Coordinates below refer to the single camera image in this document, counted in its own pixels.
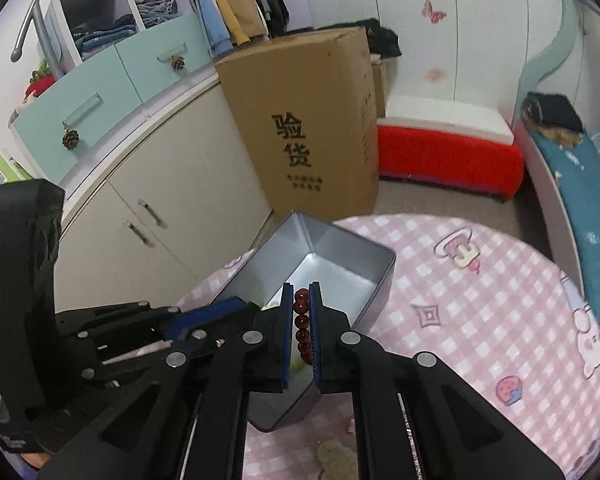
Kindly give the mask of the green white bag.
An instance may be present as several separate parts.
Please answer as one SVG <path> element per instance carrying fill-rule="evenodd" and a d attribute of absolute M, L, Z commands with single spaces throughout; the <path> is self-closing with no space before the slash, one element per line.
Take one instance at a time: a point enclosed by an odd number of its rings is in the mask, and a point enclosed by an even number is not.
<path fill-rule="evenodd" d="M 31 180 L 32 176 L 12 156 L 0 152 L 0 185 Z"/>

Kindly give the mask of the red storage bench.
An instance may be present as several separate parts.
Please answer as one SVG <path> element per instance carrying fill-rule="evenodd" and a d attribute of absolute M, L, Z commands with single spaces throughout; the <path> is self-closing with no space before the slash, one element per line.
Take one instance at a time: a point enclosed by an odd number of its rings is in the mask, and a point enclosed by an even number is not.
<path fill-rule="evenodd" d="M 379 173 L 498 195 L 510 200 L 524 180 L 524 154 L 495 108 L 390 96 L 377 119 Z"/>

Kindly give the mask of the hanging clothes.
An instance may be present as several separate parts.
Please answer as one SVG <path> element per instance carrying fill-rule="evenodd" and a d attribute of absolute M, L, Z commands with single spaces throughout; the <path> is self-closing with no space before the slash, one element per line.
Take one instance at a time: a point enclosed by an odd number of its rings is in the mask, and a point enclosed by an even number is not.
<path fill-rule="evenodd" d="M 192 0 L 192 3 L 214 58 L 253 42 L 283 36 L 288 30 L 285 0 Z"/>

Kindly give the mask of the cream curved cabinet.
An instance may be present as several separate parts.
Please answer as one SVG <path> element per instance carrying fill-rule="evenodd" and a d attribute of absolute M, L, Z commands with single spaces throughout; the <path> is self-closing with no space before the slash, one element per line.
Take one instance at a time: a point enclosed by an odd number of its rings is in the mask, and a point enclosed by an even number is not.
<path fill-rule="evenodd" d="M 121 142 L 66 201 L 59 311 L 176 304 L 259 239 L 272 214 L 219 78 Z"/>

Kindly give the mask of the blue patterned mattress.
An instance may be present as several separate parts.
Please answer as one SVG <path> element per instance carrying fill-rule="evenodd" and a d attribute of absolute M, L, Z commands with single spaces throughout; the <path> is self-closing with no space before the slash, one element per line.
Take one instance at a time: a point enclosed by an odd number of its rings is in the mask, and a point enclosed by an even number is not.
<path fill-rule="evenodd" d="M 588 136 L 572 150 L 532 132 L 566 208 L 585 300 L 600 323 L 600 154 Z"/>

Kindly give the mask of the metal handrail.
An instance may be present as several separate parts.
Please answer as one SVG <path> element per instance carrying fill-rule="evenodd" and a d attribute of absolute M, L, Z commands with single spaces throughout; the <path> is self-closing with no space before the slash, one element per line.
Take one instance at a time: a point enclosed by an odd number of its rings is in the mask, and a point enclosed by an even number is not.
<path fill-rule="evenodd" d="M 43 58 L 45 58 L 54 78 L 58 80 L 65 75 L 65 72 L 59 63 L 58 55 L 54 50 L 52 40 L 50 39 L 50 33 L 45 24 L 45 18 L 41 9 L 41 0 L 31 0 L 28 10 L 26 14 L 24 14 L 15 45 L 12 48 L 10 62 L 17 63 L 22 57 L 24 42 L 26 41 L 31 25 L 34 26 L 35 32 L 38 35 L 38 43 L 40 44 Z"/>

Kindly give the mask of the pink checkered tablecloth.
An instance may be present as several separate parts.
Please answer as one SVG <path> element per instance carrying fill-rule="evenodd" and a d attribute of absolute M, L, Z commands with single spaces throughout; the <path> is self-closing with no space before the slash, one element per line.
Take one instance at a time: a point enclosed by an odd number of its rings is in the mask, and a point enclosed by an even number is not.
<path fill-rule="evenodd" d="M 366 333 L 387 350 L 436 354 L 562 468 L 600 457 L 600 323 L 577 285 L 521 240 L 424 214 L 335 223 L 396 253 L 390 294 Z M 182 301 L 204 306 L 254 252 Z"/>

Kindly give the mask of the mint drawer unit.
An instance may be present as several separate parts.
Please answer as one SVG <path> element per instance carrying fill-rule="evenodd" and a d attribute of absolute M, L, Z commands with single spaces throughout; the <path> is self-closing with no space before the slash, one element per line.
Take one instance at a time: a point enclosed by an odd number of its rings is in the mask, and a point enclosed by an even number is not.
<path fill-rule="evenodd" d="M 42 174 L 58 183 L 134 110 L 210 62 L 198 18 L 183 15 L 76 66 L 20 112 L 14 128 Z"/>

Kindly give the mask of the large cardboard box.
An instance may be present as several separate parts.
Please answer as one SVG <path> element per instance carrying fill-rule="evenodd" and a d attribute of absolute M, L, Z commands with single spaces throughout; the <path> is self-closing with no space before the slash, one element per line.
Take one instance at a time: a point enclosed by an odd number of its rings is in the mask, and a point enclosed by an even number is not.
<path fill-rule="evenodd" d="M 373 211 L 377 112 L 364 28 L 262 42 L 215 70 L 276 217 L 301 210 L 332 221 Z"/>

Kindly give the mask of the teal bunk bed frame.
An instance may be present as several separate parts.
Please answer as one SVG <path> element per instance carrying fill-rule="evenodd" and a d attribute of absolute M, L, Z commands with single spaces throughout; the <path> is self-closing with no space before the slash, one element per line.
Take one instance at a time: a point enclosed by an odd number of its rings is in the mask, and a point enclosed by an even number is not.
<path fill-rule="evenodd" d="M 514 131 L 540 201 L 553 259 L 584 289 L 577 242 L 557 179 L 524 128 L 520 108 L 530 91 L 561 93 L 585 127 L 600 132 L 600 0 L 527 1 L 528 60 L 518 84 Z"/>

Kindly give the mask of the folded dark clothes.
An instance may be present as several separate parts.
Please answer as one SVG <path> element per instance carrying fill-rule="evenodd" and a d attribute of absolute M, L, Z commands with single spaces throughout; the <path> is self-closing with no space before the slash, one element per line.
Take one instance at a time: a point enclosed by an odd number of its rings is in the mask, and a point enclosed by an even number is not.
<path fill-rule="evenodd" d="M 520 116 L 528 131 L 563 148 L 582 142 L 582 120 L 563 94 L 529 92 L 521 104 Z"/>

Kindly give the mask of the grey metal tin box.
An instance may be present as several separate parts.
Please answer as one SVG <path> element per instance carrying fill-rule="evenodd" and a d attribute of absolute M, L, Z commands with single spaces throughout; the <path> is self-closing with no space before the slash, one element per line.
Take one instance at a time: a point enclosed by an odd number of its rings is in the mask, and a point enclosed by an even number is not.
<path fill-rule="evenodd" d="M 215 302 L 238 297 L 262 308 L 277 304 L 283 284 L 295 290 L 314 282 L 324 305 L 344 312 L 351 327 L 367 332 L 390 294 L 396 253 L 393 249 L 304 212 L 293 212 L 228 280 Z M 304 419 L 320 394 L 312 368 L 291 345 L 289 388 L 281 394 L 253 393 L 248 419 L 271 432 Z"/>

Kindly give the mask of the black clothes pile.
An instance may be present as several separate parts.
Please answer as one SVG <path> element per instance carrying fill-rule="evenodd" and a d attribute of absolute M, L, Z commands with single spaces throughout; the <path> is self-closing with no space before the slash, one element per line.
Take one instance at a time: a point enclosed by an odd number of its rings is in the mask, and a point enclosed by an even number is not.
<path fill-rule="evenodd" d="M 399 36 L 392 29 L 382 26 L 377 18 L 327 25 L 325 29 L 355 27 L 364 29 L 371 54 L 381 58 L 400 58 L 402 55 Z"/>

